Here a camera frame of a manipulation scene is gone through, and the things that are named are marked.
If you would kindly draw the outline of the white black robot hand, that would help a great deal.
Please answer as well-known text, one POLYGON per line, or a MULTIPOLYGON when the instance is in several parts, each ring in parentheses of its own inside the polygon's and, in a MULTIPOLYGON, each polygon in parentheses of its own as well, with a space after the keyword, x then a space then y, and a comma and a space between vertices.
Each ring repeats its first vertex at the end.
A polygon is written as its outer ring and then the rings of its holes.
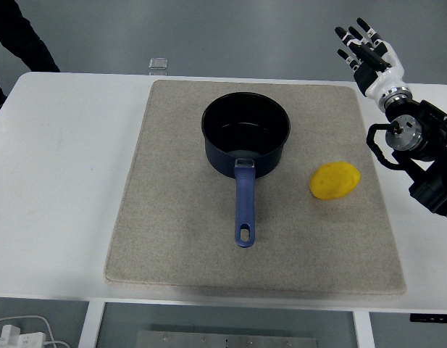
POLYGON ((338 55, 352 69, 361 93, 378 102, 394 88, 406 88, 404 68, 393 47, 362 18, 360 29, 336 27, 335 33, 347 50, 338 55))

